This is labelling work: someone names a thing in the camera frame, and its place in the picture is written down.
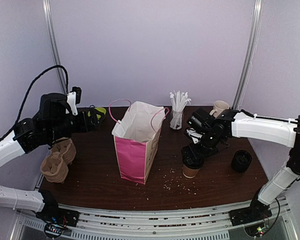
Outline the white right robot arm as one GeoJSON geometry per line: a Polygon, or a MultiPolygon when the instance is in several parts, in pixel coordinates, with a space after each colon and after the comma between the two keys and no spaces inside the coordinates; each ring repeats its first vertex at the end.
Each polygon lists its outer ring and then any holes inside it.
{"type": "Polygon", "coordinates": [[[300,115],[296,118],[262,116],[246,110],[225,109],[213,116],[203,108],[187,120],[192,143],[182,149],[185,165],[200,168],[230,138],[248,139],[268,177],[246,210],[258,220],[278,196],[300,179],[300,115]]]}

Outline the stack of pulp cup carriers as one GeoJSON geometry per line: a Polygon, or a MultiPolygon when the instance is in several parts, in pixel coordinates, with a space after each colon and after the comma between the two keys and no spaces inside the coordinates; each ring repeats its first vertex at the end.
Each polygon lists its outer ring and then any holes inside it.
{"type": "Polygon", "coordinates": [[[77,150],[71,138],[61,139],[42,161],[40,172],[49,183],[62,184],[69,172],[68,165],[72,164],[76,153],[77,150]]]}

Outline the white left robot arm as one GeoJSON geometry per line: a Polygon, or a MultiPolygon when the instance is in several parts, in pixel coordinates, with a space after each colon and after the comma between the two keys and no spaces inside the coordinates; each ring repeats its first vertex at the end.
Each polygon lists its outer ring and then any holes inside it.
{"type": "Polygon", "coordinates": [[[44,94],[38,112],[30,118],[18,120],[16,126],[0,141],[0,207],[42,212],[51,222],[62,218],[62,211],[48,201],[46,194],[27,192],[30,184],[21,181],[30,163],[26,154],[42,146],[52,147],[72,134],[95,131],[105,114],[93,107],[78,110],[74,92],[44,94]]]}

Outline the stack of black cup lids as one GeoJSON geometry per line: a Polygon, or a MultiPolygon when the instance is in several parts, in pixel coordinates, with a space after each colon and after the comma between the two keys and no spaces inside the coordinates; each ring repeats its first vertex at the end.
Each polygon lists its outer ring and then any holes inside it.
{"type": "Polygon", "coordinates": [[[238,150],[235,152],[232,161],[231,168],[236,173],[244,173],[248,170],[252,162],[251,154],[246,150],[238,150]]]}

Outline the white pink paper bag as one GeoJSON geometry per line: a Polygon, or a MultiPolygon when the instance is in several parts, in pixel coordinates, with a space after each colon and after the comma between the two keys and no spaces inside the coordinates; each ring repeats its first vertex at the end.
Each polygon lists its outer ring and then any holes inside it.
{"type": "Polygon", "coordinates": [[[170,110],[141,101],[129,101],[123,118],[116,119],[112,114],[115,102],[110,103],[108,112],[115,121],[111,134],[120,177],[144,185],[158,150],[163,121],[170,110]]]}

